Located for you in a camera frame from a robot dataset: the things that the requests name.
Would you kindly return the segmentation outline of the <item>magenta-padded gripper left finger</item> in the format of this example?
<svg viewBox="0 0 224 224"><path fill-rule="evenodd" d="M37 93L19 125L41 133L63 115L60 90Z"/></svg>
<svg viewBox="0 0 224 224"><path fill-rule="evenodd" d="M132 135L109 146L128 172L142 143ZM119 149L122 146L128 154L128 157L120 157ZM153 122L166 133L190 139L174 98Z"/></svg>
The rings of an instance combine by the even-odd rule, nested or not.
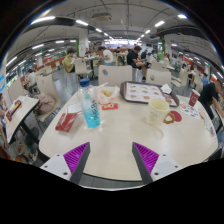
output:
<svg viewBox="0 0 224 224"><path fill-rule="evenodd" d="M86 142L65 154L56 154L41 166L41 169L78 184L90 154L90 143Z"/></svg>

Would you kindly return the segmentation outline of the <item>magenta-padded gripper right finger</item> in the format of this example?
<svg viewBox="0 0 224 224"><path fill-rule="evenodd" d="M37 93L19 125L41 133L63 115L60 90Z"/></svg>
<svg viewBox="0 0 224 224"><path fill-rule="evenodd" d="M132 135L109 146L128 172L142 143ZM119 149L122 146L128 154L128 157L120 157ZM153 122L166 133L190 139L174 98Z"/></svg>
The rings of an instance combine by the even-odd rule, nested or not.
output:
<svg viewBox="0 0 224 224"><path fill-rule="evenodd" d="M158 154L136 142L132 144L132 153L144 184L152 183L182 169L169 155Z"/></svg>

